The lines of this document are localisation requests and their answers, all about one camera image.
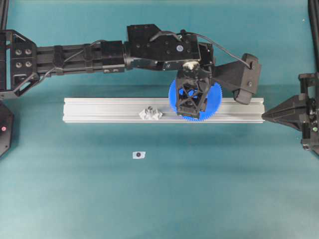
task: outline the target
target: screw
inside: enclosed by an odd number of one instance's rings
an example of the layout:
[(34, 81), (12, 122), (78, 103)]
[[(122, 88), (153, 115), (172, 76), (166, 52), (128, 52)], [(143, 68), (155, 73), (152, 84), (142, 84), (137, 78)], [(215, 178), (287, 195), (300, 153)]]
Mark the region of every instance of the screw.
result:
[(15, 54), (19, 56), (22, 54), (22, 51), (20, 49), (17, 49), (17, 50), (15, 50)]
[(26, 53), (27, 55), (30, 55), (30, 54), (32, 53), (32, 51), (31, 51), (30, 49), (26, 49), (26, 50), (25, 50), (25, 53)]
[(179, 52), (181, 52), (181, 51), (184, 50), (184, 47), (183, 47), (182, 45), (178, 45), (178, 46), (176, 47), (176, 50), (179, 51)]
[(32, 63), (31, 63), (30, 61), (27, 61), (27, 62), (25, 63), (25, 66), (26, 66), (26, 67), (30, 67), (30, 66), (32, 66)]
[(21, 63), (21, 62), (17, 62), (17, 63), (15, 64), (15, 66), (16, 66), (16, 68), (21, 68), (21, 67), (22, 67), (22, 63)]

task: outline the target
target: blue gear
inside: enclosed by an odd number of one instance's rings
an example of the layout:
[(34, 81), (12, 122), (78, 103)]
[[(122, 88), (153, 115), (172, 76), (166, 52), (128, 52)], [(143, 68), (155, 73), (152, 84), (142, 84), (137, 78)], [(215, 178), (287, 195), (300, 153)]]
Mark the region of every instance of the blue gear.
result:
[[(168, 99), (169, 99), (169, 104), (173, 111), (176, 112), (176, 80), (174, 80), (169, 88), (168, 91)], [(222, 100), (222, 91), (221, 87), (218, 83), (215, 83), (210, 89), (207, 94), (207, 106), (206, 106), (206, 111), (199, 112), (199, 119), (195, 119), (192, 117), (188, 116), (183, 116), (184, 119), (188, 121), (203, 121), (205, 119), (210, 118), (213, 116), (216, 111), (219, 109), (220, 104)]]

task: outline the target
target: teal table surface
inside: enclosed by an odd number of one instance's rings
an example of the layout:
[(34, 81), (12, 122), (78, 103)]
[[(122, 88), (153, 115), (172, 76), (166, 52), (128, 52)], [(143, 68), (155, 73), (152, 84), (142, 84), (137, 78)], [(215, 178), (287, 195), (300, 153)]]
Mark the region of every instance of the teal table surface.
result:
[[(7, 28), (51, 46), (124, 41), (127, 25), (145, 23), (256, 55), (267, 109), (315, 71), (306, 0), (13, 0)], [(317, 239), (319, 160), (292, 128), (62, 121), (64, 97), (166, 97), (175, 75), (51, 77), (6, 101), (15, 125), (0, 159), (0, 238)]]

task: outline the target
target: aluminum rail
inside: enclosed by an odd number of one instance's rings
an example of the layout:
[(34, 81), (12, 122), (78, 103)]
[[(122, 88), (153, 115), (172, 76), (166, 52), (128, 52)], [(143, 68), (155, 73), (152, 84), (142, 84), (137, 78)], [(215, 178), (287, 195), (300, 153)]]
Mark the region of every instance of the aluminum rail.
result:
[[(176, 115), (168, 98), (65, 98), (65, 122), (142, 122), (142, 123), (197, 123)], [(163, 113), (159, 120), (141, 119), (139, 113), (151, 106)], [(200, 123), (262, 123), (264, 99), (252, 98), (242, 105), (232, 98), (223, 98), (218, 112)]]

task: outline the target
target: black metal frame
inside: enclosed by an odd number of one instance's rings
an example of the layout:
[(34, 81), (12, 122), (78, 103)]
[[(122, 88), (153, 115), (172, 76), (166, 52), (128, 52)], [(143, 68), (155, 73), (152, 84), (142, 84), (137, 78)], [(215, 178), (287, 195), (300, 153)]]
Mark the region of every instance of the black metal frame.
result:
[[(182, 116), (198, 118), (200, 111), (205, 111), (207, 93), (215, 82), (232, 91), (234, 99), (241, 104), (249, 104), (257, 92), (261, 71), (258, 58), (244, 54), (244, 63), (238, 60), (215, 66), (212, 45), (198, 42), (195, 34), (185, 30), (176, 34), (161, 31), (154, 24), (130, 25), (128, 41), (124, 43), (99, 40), (92, 44), (37, 47), (20, 33), (5, 30), (8, 1), (2, 1), (0, 6), (1, 100), (20, 97), (52, 75), (120, 73), (133, 68), (177, 70), (176, 108)], [(8, 49), (10, 60), (6, 62)], [(6, 64), (10, 64), (9, 86), (6, 85)], [(0, 144), (4, 136), (0, 131)]]

